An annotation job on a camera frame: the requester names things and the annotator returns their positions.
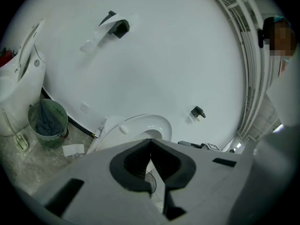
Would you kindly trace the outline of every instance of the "white toilet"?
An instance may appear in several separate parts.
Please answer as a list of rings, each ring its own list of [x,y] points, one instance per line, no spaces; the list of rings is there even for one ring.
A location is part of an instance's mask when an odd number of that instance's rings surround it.
[[[34,25],[23,40],[18,54],[0,67],[1,136],[12,135],[12,129],[17,132],[26,126],[29,106],[39,101],[46,63],[45,57],[34,43],[44,23],[45,20],[42,19]]]
[[[171,124],[166,118],[156,114],[142,114],[126,120],[111,117],[106,120],[99,138],[94,139],[87,154],[146,138],[171,141]],[[154,165],[150,161],[146,173],[153,168]]]

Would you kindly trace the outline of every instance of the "green trash can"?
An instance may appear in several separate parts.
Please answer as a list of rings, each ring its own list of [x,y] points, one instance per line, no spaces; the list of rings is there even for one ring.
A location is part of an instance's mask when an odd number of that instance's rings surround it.
[[[36,123],[38,119],[38,104],[35,106],[30,106],[28,110],[28,123],[33,130],[35,136],[37,137],[39,143],[49,149],[54,149],[63,144],[65,138],[68,136],[68,116],[66,110],[57,102],[51,99],[43,99],[45,106],[52,112],[52,114],[57,118],[57,120],[62,124],[64,132],[62,134],[57,134],[54,136],[43,136],[37,133]]]

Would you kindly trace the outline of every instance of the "red object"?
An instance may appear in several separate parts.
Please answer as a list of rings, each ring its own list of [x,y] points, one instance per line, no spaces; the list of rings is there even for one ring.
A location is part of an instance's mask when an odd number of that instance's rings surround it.
[[[0,67],[7,64],[13,58],[13,53],[11,51],[5,51],[4,55],[0,57]]]

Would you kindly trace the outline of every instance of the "toilet paper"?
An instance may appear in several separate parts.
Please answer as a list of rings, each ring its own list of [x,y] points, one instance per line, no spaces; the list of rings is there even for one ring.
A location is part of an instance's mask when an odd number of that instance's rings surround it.
[[[129,31],[133,31],[135,25],[138,23],[138,16],[137,14],[133,14],[125,18],[119,14],[116,14],[110,17],[95,29],[93,37],[91,39],[88,39],[80,47],[79,50],[84,53],[91,53],[100,42],[100,40],[106,35],[106,33],[108,33],[108,31],[114,26],[114,24],[120,20],[127,20],[129,23]]]

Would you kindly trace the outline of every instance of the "toilet paper holder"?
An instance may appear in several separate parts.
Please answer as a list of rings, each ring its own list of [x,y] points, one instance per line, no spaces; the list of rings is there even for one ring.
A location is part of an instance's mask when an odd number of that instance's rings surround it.
[[[99,26],[104,23],[107,19],[111,18],[112,16],[116,15],[115,12],[109,11],[108,15],[102,20]],[[117,21],[114,26],[107,32],[109,35],[116,35],[118,38],[121,38],[129,31],[129,23],[127,20],[120,20]]]

